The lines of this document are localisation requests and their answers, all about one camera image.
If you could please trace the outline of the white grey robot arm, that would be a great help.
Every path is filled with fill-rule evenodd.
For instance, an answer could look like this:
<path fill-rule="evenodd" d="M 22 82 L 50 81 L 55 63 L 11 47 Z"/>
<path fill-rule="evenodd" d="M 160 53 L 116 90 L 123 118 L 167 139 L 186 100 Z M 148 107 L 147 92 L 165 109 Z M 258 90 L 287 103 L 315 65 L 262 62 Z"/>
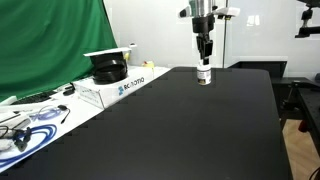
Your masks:
<path fill-rule="evenodd" d="M 203 65 L 208 65 L 213 49 L 209 33 L 214 29 L 215 23 L 212 0 L 190 0 L 189 4 L 192 12 L 192 29 L 197 34 L 200 59 Z"/>

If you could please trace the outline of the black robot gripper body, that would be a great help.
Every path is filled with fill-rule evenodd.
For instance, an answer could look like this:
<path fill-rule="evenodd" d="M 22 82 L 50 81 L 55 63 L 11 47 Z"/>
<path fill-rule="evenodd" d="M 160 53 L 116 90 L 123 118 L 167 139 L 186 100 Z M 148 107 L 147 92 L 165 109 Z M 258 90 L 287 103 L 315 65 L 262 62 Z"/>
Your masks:
<path fill-rule="evenodd" d="M 209 32 L 214 29 L 215 18 L 213 15 L 194 17 L 192 19 L 193 32 L 200 41 L 209 41 Z"/>

